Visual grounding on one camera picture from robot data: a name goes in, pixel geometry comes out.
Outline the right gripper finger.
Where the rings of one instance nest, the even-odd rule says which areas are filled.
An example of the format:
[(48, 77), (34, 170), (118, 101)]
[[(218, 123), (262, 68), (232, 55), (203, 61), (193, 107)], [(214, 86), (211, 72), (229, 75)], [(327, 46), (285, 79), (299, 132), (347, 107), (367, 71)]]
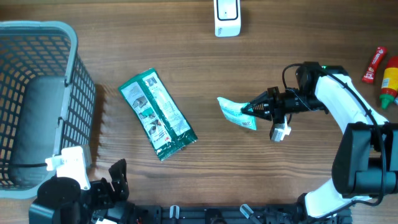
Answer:
[(261, 93), (259, 96), (255, 97), (252, 101), (249, 102), (248, 108), (255, 108), (255, 107), (268, 107), (269, 106), (269, 95), (268, 91)]
[(253, 109), (253, 108), (242, 108), (241, 109), (242, 114), (246, 114), (249, 116), (254, 116), (257, 118), (261, 118), (264, 120), (272, 121), (272, 115), (270, 114), (270, 111), (266, 111), (263, 109)]

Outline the teal wet wipes pack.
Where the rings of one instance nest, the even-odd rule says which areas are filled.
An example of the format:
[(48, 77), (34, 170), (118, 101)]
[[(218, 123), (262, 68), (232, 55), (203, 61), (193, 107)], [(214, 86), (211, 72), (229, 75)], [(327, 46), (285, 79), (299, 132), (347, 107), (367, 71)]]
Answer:
[(242, 112), (242, 109), (249, 103), (236, 103), (223, 97), (217, 97), (217, 100), (228, 121), (251, 130), (257, 129), (256, 118)]

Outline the green 3M gloves package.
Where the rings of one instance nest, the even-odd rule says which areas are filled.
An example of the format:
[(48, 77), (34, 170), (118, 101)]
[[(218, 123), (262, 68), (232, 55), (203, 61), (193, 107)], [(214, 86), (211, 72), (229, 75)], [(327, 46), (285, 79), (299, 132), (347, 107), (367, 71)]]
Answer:
[(198, 140), (154, 68), (132, 77), (118, 90), (140, 121), (160, 161)]

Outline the red Nescafe stick sachet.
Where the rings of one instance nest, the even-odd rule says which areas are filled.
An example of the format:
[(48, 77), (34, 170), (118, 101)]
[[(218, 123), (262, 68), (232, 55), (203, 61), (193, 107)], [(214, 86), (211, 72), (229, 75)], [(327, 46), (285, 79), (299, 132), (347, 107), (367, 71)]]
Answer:
[(374, 53), (373, 57), (370, 60), (369, 66), (366, 69), (365, 74), (363, 75), (361, 81), (364, 83), (373, 84), (376, 76), (377, 69), (379, 64), (383, 60), (383, 58), (387, 54), (386, 47), (378, 47), (376, 52)]

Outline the sriracha bottle green cap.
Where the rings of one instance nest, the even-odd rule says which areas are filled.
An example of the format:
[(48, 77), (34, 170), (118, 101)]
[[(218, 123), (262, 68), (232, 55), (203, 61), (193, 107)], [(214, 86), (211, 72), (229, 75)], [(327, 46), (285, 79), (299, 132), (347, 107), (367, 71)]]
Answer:
[(381, 85), (381, 108), (385, 110), (397, 96), (397, 56), (389, 59)]

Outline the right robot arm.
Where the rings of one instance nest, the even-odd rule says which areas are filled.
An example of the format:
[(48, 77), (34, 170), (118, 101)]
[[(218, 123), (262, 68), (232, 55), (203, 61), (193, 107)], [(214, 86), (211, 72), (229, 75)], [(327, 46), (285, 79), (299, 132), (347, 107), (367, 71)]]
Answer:
[(373, 110), (341, 66), (316, 62), (295, 65), (298, 86), (272, 87), (242, 108), (242, 113), (272, 122), (270, 139), (290, 133), (294, 114), (331, 114), (343, 137), (322, 186), (295, 203), (268, 205), (263, 223), (350, 223), (352, 206), (378, 206), (397, 193), (397, 125)]

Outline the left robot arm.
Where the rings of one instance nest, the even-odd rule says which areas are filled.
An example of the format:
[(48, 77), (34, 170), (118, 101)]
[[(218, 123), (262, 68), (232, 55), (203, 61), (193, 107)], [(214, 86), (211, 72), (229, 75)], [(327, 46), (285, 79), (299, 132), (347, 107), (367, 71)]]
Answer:
[(52, 177), (42, 184), (29, 209), (30, 223), (86, 224), (131, 223), (134, 205), (127, 201), (129, 188), (126, 160), (109, 169), (111, 182), (105, 178), (92, 181), (82, 190), (69, 177)]

